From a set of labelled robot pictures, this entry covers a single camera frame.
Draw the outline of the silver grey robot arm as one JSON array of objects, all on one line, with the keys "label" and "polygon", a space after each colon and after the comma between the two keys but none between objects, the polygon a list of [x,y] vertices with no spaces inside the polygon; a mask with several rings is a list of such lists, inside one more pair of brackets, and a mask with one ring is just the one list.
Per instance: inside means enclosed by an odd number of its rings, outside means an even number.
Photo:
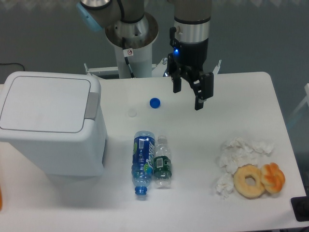
[{"label": "silver grey robot arm", "polygon": [[[165,75],[173,92],[186,80],[195,95],[195,109],[213,96],[214,75],[203,70],[207,59],[211,21],[210,0],[174,0],[174,24],[169,29],[173,51],[167,56]],[[158,36],[156,19],[145,11],[142,0],[82,0],[77,9],[94,31],[104,30],[115,51],[120,78],[152,75],[152,45]]]}]

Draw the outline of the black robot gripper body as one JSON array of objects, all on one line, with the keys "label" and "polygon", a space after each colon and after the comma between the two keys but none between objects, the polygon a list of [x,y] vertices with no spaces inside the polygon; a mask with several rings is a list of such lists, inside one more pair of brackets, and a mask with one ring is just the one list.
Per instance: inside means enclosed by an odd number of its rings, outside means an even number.
[{"label": "black robot gripper body", "polygon": [[203,64],[207,59],[208,39],[196,43],[181,42],[175,38],[171,38],[170,45],[173,52],[168,55],[167,73],[169,74],[169,66],[177,63],[182,69],[181,79],[184,78],[190,82],[190,78],[197,72],[203,71]]}]

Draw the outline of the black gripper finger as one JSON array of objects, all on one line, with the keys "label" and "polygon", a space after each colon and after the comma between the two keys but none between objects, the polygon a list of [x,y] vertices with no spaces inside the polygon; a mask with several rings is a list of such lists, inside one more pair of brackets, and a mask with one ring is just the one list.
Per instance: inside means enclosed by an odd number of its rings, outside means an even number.
[{"label": "black gripper finger", "polygon": [[204,102],[214,95],[214,74],[197,72],[190,78],[189,84],[195,94],[195,110],[200,110]]},{"label": "black gripper finger", "polygon": [[182,69],[177,66],[177,63],[172,63],[169,66],[169,75],[171,76],[173,82],[173,92],[178,93],[182,88],[181,80]]}]

